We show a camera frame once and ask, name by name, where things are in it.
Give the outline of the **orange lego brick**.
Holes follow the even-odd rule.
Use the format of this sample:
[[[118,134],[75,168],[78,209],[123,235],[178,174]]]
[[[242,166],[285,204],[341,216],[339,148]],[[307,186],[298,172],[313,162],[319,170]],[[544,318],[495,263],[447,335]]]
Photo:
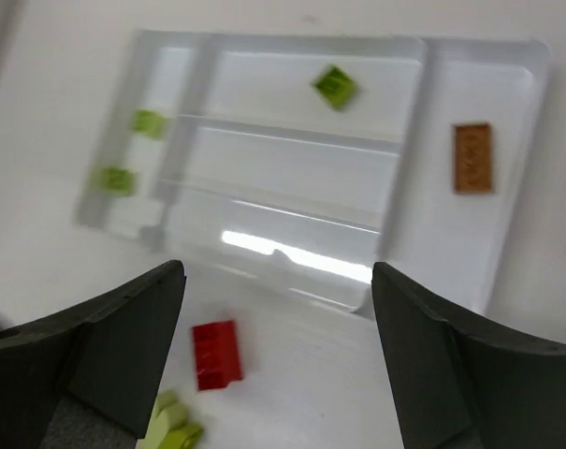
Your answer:
[[[490,194],[493,186],[493,129],[490,123],[453,125],[453,183],[457,194]]]

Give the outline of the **dark green square lego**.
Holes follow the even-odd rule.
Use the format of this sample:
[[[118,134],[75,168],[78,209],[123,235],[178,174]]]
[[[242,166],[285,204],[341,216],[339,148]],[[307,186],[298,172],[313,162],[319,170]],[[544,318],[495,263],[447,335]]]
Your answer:
[[[356,82],[337,65],[327,65],[312,80],[311,86],[334,110],[346,109],[359,93]]]

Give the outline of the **white divided sorting tray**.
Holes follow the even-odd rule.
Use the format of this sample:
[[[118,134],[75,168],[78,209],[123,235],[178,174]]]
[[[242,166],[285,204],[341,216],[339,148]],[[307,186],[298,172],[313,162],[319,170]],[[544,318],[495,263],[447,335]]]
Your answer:
[[[482,313],[551,59],[537,39],[136,32],[76,219],[344,311],[367,313],[381,260]],[[327,65],[358,85],[344,110],[311,86]],[[460,123],[492,125],[490,194],[454,191]],[[136,191],[97,188],[105,166]]]

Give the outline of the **lime green square lego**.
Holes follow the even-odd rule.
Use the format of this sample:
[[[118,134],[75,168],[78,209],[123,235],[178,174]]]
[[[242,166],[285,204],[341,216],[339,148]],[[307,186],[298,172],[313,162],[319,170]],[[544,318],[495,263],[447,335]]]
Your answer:
[[[102,191],[131,196],[136,191],[136,173],[122,167],[100,167],[94,175],[94,185]]]
[[[131,129],[146,138],[160,140],[167,129],[167,117],[154,110],[138,109],[134,113]]]

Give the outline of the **pale and lime green lego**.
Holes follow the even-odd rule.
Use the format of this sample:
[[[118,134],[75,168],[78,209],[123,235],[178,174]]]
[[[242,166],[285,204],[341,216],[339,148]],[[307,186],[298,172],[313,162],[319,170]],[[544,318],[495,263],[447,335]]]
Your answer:
[[[174,390],[160,392],[152,408],[152,415],[143,439],[137,448],[192,449],[204,433],[203,427],[190,420],[188,408]]]

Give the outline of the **red lego brick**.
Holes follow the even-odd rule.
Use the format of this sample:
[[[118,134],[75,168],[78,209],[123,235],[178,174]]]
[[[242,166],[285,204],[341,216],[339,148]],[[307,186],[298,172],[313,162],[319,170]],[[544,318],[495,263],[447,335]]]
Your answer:
[[[192,341],[199,391],[223,389],[233,382],[243,380],[237,325],[234,320],[193,326]]]

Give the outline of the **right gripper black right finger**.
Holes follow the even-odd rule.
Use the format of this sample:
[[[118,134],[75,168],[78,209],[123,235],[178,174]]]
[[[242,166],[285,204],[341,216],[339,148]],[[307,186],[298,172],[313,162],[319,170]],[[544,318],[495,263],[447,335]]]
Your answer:
[[[406,448],[566,448],[566,344],[503,326],[385,262],[371,292]]]

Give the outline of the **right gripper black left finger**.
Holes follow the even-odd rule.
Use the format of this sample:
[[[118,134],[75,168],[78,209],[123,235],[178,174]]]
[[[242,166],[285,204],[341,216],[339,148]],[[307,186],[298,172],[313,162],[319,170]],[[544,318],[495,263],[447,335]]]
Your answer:
[[[186,276],[170,260],[105,294],[0,328],[0,448],[133,448],[145,437]]]

